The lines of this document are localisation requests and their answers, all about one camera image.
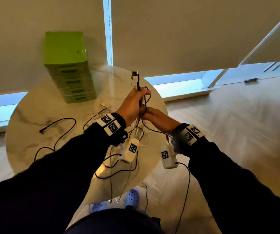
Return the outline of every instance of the black and white square marker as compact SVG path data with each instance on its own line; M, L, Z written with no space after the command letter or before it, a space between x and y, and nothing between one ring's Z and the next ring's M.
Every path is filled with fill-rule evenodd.
M114 133L114 132L118 129L118 127L115 125L114 122L111 123L111 124L108 126L108 128L110 129L110 131L111 131L112 133Z
M169 156L168 156L168 151L167 151L167 150L166 150L166 151L163 151L163 152L161 153L161 157L162 157L163 159L169 158Z
M131 143L130 147L129 147L129 151L135 153L137 151L137 145L134 145L133 143Z
M191 130L192 130L195 134L200 133L200 130L197 129L196 127L191 128Z
M108 116L108 115L105 115L104 117L101 118L101 120L107 124L109 123L110 121L112 121L112 119Z
M191 139L193 139L193 136L187 132L185 135L184 135L184 139L186 142L189 142Z

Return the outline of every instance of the human arm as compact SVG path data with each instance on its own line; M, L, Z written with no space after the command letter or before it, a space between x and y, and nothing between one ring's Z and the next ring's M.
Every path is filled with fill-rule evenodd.
M142 119L176 139L188 124L148 108ZM215 221L223 234L280 233L280 197L261 184L205 137L177 148L190 158L189 169L198 180Z
M133 90L112 114L122 130L139 113L139 99L146 93ZM0 182L0 233L63 233L118 135L108 136L94 123L59 150Z

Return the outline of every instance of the human hand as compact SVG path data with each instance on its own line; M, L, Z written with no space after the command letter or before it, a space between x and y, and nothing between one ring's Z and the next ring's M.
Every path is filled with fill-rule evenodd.
M141 87L141 91L136 91L135 89L124 99L122 105L116 111L119 115L124 118L126 122L126 127L130 126L131 123L137 118L140 113L139 100L146 94L151 94L151 91Z
M166 134L171 134L181 124L160 110L151 107L146 108L146 113L142 115L142 120L150 121L158 130Z

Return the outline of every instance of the person's right hand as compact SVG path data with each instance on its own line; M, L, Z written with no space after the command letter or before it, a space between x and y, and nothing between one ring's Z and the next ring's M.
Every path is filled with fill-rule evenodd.
M181 124L160 110L151 107L146 108L146 113L142 115L142 120L150 121L158 130L166 134L171 134Z

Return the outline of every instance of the person's left hand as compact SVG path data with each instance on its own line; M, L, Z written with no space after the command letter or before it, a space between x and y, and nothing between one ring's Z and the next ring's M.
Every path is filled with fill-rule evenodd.
M124 99L122 105L116 111L116 113L124 118L126 127L130 126L139 115L139 100L146 94L151 94L151 91L142 87L141 91L138 92L135 89L131 90L131 92Z

